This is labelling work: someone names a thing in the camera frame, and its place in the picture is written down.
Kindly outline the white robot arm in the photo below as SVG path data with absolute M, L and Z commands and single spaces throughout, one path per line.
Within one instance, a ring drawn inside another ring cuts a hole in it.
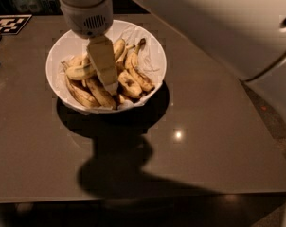
M 110 0 L 59 0 L 82 38 L 84 22 L 112 19 Z M 286 0 L 133 0 L 193 41 L 263 97 L 286 123 Z

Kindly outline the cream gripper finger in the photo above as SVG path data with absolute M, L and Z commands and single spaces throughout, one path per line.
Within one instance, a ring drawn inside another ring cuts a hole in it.
M 98 79 L 105 90 L 114 96 L 117 93 L 118 79 L 112 41 L 105 35 L 91 38 L 86 51 L 97 71 Z

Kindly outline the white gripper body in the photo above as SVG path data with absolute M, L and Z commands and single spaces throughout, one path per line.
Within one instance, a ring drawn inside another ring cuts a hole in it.
M 105 34 L 113 24 L 112 0 L 59 0 L 70 29 L 82 38 Z

